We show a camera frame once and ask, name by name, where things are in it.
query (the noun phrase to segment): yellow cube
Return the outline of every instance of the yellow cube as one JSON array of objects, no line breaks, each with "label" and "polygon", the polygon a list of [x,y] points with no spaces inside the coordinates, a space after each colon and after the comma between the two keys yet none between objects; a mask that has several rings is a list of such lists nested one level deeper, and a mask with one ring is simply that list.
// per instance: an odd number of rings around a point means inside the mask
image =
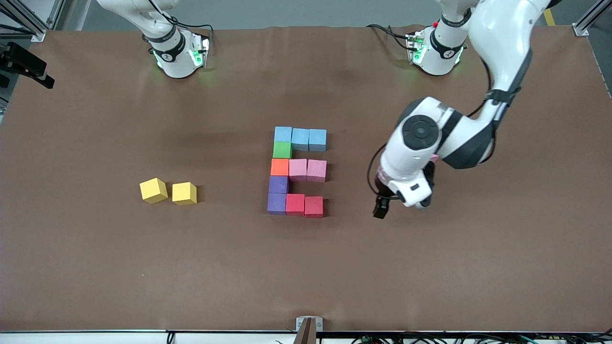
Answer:
[{"label": "yellow cube", "polygon": [[163,201],[168,198],[166,183],[159,178],[153,178],[150,181],[140,183],[140,193],[145,202],[151,204]]},{"label": "yellow cube", "polygon": [[172,185],[172,202],[186,206],[198,202],[197,189],[190,182]]}]

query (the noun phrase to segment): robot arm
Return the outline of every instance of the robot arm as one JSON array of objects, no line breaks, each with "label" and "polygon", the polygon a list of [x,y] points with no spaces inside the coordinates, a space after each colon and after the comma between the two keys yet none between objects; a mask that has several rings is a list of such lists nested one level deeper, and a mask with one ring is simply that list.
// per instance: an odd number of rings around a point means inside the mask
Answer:
[{"label": "robot arm", "polygon": [[206,63],[208,37],[170,23],[165,12],[179,0],[98,0],[98,3],[134,24],[153,47],[157,65],[172,78],[184,78]]},{"label": "robot arm", "polygon": [[531,61],[531,30],[550,0],[482,0],[469,37],[489,66],[493,89],[472,119],[427,97],[408,105],[381,156],[374,216],[384,218],[389,195],[405,206],[427,206],[433,185],[432,154],[456,169],[471,168],[491,153],[495,133]]}]

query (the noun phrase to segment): purple cube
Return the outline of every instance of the purple cube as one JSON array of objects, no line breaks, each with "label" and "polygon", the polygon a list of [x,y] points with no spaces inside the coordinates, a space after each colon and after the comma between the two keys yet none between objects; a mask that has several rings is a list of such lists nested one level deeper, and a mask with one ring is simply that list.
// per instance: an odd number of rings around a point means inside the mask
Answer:
[{"label": "purple cube", "polygon": [[268,214],[287,215],[285,212],[287,195],[284,193],[268,193]]},{"label": "purple cube", "polygon": [[289,192],[289,177],[270,176],[270,187],[268,193],[287,193]]}]

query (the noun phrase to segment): metal frame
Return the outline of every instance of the metal frame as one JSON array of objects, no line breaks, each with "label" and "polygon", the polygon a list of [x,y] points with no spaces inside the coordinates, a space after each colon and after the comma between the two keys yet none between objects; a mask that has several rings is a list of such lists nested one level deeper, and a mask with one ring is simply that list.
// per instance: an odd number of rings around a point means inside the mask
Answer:
[{"label": "metal frame", "polygon": [[25,28],[34,33],[32,42],[45,40],[45,33],[51,28],[21,0],[0,0],[0,4],[6,8],[6,11],[14,15]]},{"label": "metal frame", "polygon": [[576,23],[572,23],[574,34],[576,36],[588,36],[589,31],[587,29],[611,6],[612,0],[598,0]]}]

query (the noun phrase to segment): toy block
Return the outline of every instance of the toy block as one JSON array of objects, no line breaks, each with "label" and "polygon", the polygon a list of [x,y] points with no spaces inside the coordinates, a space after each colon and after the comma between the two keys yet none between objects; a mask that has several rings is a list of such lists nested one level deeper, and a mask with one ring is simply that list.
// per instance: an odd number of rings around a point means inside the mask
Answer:
[{"label": "toy block", "polygon": [[291,134],[291,149],[307,152],[309,136],[310,130],[293,128],[293,133]]},{"label": "toy block", "polygon": [[291,142],[275,142],[273,158],[291,159]]},{"label": "toy block", "polygon": [[159,178],[153,178],[150,181],[140,183],[140,193],[143,196],[143,201],[151,204],[168,198],[166,183],[162,182]]},{"label": "toy block", "polygon": [[289,159],[272,159],[271,176],[289,176]]},{"label": "toy block", "polygon": [[308,135],[308,150],[313,152],[324,152],[327,146],[327,130],[310,129]]},{"label": "toy block", "polygon": [[286,197],[287,196],[284,193],[268,193],[268,214],[286,215]]},{"label": "toy block", "polygon": [[323,196],[307,196],[304,199],[304,216],[317,219],[323,217]]},{"label": "toy block", "polygon": [[186,206],[198,202],[198,190],[190,182],[172,185],[172,202]]},{"label": "toy block", "polygon": [[289,177],[270,176],[270,187],[268,193],[287,193],[289,192]]},{"label": "toy block", "polygon": [[274,142],[291,142],[291,127],[275,127]]},{"label": "toy block", "polygon": [[326,171],[327,161],[309,159],[306,180],[309,182],[325,183]]},{"label": "toy block", "polygon": [[308,180],[308,162],[306,159],[289,160],[289,179],[292,182],[305,182]]},{"label": "toy block", "polygon": [[285,205],[285,212],[289,216],[304,216],[304,199],[306,195],[303,193],[288,193]]}]

